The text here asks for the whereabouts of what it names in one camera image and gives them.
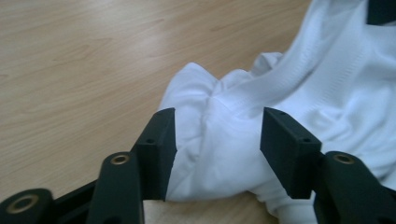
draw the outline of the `tabletop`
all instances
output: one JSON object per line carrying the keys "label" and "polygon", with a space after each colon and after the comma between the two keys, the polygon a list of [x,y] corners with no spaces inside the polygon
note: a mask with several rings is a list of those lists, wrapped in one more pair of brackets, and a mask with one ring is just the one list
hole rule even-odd
{"label": "tabletop", "polygon": [[[215,77],[284,52],[309,1],[0,2],[0,201],[55,198],[128,151],[172,76],[196,62]],[[207,202],[145,201],[146,223],[277,223],[251,193]]]}

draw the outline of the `wooden surface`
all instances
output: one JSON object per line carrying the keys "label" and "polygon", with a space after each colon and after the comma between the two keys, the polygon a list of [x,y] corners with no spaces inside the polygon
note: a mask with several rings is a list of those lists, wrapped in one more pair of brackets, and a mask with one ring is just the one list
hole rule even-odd
{"label": "wooden surface", "polygon": [[[55,198],[131,148],[185,63],[216,77],[284,51],[308,1],[0,2],[0,201],[24,189]],[[276,223],[244,193],[145,202],[147,223]]]}

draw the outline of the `round screw hole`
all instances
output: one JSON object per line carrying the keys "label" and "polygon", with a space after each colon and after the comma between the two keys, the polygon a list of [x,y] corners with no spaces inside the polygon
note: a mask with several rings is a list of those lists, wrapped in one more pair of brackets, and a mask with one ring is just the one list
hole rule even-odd
{"label": "round screw hole", "polygon": [[121,218],[120,217],[108,217],[103,224],[120,224]]}
{"label": "round screw hole", "polygon": [[154,143],[155,143],[155,140],[149,138],[149,139],[146,140],[146,142],[149,143],[149,144],[154,144]]}
{"label": "round screw hole", "polygon": [[10,214],[18,214],[33,207],[38,202],[38,196],[35,194],[28,194],[15,200],[7,207],[7,212]]}
{"label": "round screw hole", "polygon": [[121,164],[124,164],[125,162],[127,162],[128,160],[129,160],[129,156],[118,155],[111,159],[111,163],[113,163],[114,165],[121,165]]}
{"label": "round screw hole", "polygon": [[351,157],[349,157],[349,156],[347,156],[347,155],[343,155],[343,154],[337,154],[337,155],[335,155],[335,156],[334,156],[334,159],[335,159],[336,161],[339,161],[339,162],[341,162],[341,163],[343,163],[343,164],[347,164],[347,165],[350,165],[350,164],[355,163],[355,161],[354,161]]}

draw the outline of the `wood grain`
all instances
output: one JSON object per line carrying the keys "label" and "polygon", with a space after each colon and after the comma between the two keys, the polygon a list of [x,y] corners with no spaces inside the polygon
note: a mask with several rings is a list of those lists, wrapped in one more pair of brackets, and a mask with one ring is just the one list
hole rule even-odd
{"label": "wood grain", "polygon": [[[184,64],[214,76],[285,51],[308,1],[0,2],[0,201],[24,189],[54,197],[126,151]],[[145,202],[147,223],[276,223],[253,195]]]}

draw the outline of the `folded fabric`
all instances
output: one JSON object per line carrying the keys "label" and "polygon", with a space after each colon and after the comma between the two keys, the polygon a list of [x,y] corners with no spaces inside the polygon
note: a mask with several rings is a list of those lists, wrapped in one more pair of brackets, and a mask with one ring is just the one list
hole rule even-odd
{"label": "folded fabric", "polygon": [[195,63],[172,79],[160,109],[176,109],[177,155],[167,200],[249,190],[280,223],[317,223],[292,200],[260,152],[262,109],[291,114],[322,152],[361,158],[396,189],[396,26],[365,23],[367,1],[314,0],[290,49],[217,80]]}

